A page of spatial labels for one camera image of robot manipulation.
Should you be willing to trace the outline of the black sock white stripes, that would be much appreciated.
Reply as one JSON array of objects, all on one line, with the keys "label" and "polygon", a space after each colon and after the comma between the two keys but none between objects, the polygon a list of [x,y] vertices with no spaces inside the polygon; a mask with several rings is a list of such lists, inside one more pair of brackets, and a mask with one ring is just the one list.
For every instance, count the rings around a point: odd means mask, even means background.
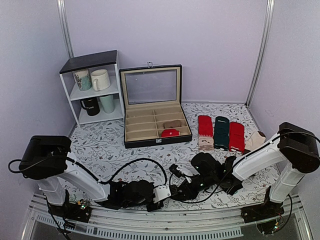
[{"label": "black sock white stripes", "polygon": [[171,198],[177,201],[186,201],[193,198],[193,193],[187,185],[180,185],[177,188],[177,193],[172,195]]}]

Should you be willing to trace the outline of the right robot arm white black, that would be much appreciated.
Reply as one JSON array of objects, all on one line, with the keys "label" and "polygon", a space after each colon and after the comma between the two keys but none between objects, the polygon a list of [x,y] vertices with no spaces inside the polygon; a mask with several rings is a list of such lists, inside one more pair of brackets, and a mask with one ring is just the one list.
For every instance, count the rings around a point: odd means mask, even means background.
[{"label": "right robot arm white black", "polygon": [[269,218],[303,177],[319,168],[319,142],[312,132],[284,122],[270,140],[242,156],[230,156],[224,163],[209,153],[200,152],[190,162],[198,174],[192,176],[191,181],[184,180],[171,198],[193,204],[199,192],[213,185],[233,195],[250,176],[286,161],[279,179],[266,192],[267,200],[258,208],[262,218]]}]

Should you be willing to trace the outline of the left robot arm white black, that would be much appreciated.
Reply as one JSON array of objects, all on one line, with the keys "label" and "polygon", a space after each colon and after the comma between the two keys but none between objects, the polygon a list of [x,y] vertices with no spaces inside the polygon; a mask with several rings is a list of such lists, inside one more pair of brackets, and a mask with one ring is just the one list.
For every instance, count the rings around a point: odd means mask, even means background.
[{"label": "left robot arm white black", "polygon": [[75,210],[59,179],[82,190],[98,205],[113,210],[146,206],[152,212],[163,207],[165,199],[178,194],[177,186],[167,183],[155,186],[143,179],[131,182],[98,179],[77,161],[66,136],[32,136],[18,169],[26,178],[37,181],[48,202],[63,217],[70,217]]}]

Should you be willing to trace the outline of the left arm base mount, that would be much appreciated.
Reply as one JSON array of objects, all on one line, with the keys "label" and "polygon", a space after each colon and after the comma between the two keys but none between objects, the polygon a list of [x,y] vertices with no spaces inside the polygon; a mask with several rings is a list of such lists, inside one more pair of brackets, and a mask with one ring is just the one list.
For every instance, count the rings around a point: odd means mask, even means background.
[{"label": "left arm base mount", "polygon": [[92,208],[89,201],[79,200],[75,203],[66,200],[62,206],[48,204],[48,211],[54,216],[62,217],[65,220],[74,220],[78,222],[88,223],[91,217]]}]

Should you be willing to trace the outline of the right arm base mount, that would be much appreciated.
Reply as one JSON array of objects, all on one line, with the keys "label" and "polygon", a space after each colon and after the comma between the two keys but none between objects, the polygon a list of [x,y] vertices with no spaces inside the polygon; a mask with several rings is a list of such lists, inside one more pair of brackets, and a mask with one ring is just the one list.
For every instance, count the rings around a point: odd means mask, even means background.
[{"label": "right arm base mount", "polygon": [[272,221],[258,223],[256,225],[258,231],[263,235],[271,235],[276,233],[281,226],[282,214],[284,213],[282,203],[274,203],[266,201],[241,209],[241,217],[245,223],[257,222],[273,218]]}]

